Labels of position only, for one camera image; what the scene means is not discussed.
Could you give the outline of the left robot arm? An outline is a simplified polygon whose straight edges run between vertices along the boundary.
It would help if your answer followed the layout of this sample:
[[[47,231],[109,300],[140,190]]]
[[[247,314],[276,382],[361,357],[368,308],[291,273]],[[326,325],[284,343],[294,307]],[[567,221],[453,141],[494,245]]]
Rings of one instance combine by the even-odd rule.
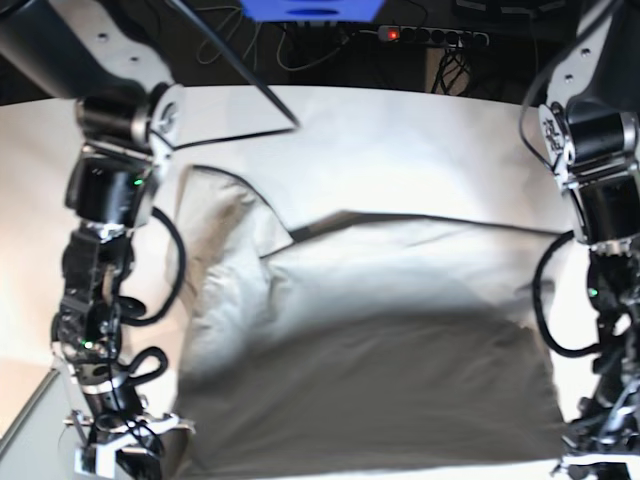
[[[532,282],[539,334],[549,350],[592,358],[598,382],[566,427],[557,469],[572,479],[639,475],[639,5],[597,1],[575,39],[532,81],[546,149],[539,160],[569,206],[573,226],[547,248]],[[542,276],[569,242],[589,251],[586,292],[597,339],[561,346],[549,331]]]

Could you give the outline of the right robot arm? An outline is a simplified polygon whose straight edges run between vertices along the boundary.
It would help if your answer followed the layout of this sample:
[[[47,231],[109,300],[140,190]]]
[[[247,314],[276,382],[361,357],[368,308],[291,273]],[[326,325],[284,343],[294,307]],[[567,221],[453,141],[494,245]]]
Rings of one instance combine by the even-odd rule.
[[[74,101],[83,143],[65,206],[78,218],[62,255],[64,290],[50,344],[89,414],[73,412],[76,473],[168,479],[168,439],[190,432],[173,413],[150,414],[138,389],[168,369],[165,352],[123,353],[126,327],[156,322],[121,292],[135,232],[167,221],[154,204],[168,171],[182,88],[158,44],[116,1],[5,1],[1,53],[49,95]]]

